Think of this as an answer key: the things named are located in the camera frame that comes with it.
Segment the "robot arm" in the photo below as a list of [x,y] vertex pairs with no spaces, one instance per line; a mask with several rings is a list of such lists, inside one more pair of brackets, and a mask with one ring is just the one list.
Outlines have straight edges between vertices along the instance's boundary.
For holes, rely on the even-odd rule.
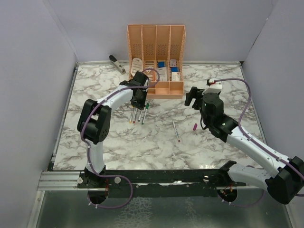
[[[254,169],[237,164],[235,161],[229,161],[224,167],[231,180],[267,190],[275,200],[288,204],[303,187],[303,181],[281,160],[289,161],[289,164],[302,174],[304,173],[304,162],[298,157],[290,159],[286,155],[280,154],[249,134],[245,128],[240,129],[241,126],[236,120],[224,114],[224,103],[219,97],[222,84],[214,83],[210,79],[207,81],[207,85],[209,88],[206,90],[192,87],[186,94],[185,105],[189,106],[192,99],[195,99],[192,108],[200,111],[201,120],[205,124],[203,129],[208,128],[215,137],[237,147],[264,168],[263,170]],[[249,135],[249,138],[243,134],[242,130]],[[270,156],[252,140],[280,159],[276,160]]]
[[[91,161],[97,173],[105,167],[103,158],[103,141],[107,137],[110,129],[111,114],[124,103],[131,101],[131,105],[135,108],[143,110],[147,97],[147,90],[140,88],[125,89],[133,86],[145,86],[148,83],[148,77],[141,72],[137,72],[130,81],[123,81],[120,85],[109,95],[94,101],[92,99],[86,100],[82,109],[80,119],[77,125],[77,130],[82,131],[84,124],[98,103],[110,97],[108,100],[100,105],[94,115],[98,115],[98,119],[91,118],[84,132],[84,138],[88,139],[91,147]],[[93,172],[90,164],[86,165],[88,171]]]

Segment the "open box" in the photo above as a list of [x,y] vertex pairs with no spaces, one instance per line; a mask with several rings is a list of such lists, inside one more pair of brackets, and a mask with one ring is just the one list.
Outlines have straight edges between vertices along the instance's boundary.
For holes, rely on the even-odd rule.
[[[157,63],[165,62],[167,79],[148,89],[148,98],[182,98],[184,82],[182,61],[186,30],[184,25],[128,25],[127,38],[129,48],[130,74],[133,58],[142,60],[143,68],[157,68]],[[180,72],[180,81],[171,81],[170,59],[176,60]],[[156,73],[145,72],[149,83],[155,83]]]

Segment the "blue eraser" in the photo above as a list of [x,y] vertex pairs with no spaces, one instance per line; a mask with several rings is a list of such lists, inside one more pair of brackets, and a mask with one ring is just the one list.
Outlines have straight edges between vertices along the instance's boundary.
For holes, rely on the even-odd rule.
[[157,65],[159,68],[165,67],[165,62],[158,62]]
[[171,72],[178,72],[178,68],[177,67],[171,67]]

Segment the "marble table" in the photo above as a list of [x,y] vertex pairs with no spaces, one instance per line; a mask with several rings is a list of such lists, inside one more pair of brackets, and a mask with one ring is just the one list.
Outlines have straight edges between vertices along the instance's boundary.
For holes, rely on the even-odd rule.
[[[79,66],[71,99],[61,133],[54,170],[82,170],[86,165],[86,148],[76,126],[85,100],[102,98],[128,78],[109,64]],[[243,78],[240,66],[184,65],[184,94],[192,86],[207,88],[206,79]],[[246,86],[239,81],[223,83],[220,95],[227,115],[239,118],[248,95]],[[215,138],[200,127],[200,114],[184,105],[183,99],[148,100],[150,107],[144,125],[129,123],[130,102],[112,114],[110,132],[104,141],[104,161],[107,169],[214,169],[228,160],[243,165],[257,164],[243,152]],[[176,139],[174,120],[181,142]],[[250,106],[243,126],[261,139],[257,119]]]

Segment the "wall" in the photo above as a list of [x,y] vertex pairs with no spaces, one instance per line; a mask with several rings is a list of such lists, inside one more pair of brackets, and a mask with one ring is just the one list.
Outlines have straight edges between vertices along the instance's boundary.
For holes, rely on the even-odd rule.
[[0,227],[26,227],[75,55],[40,0],[0,7]]
[[48,0],[79,61],[128,60],[128,24],[186,25],[185,61],[244,61],[277,0]]
[[[303,0],[279,0],[244,63],[267,143],[279,152],[302,159],[303,11]],[[293,199],[291,205],[300,219],[304,199]]]

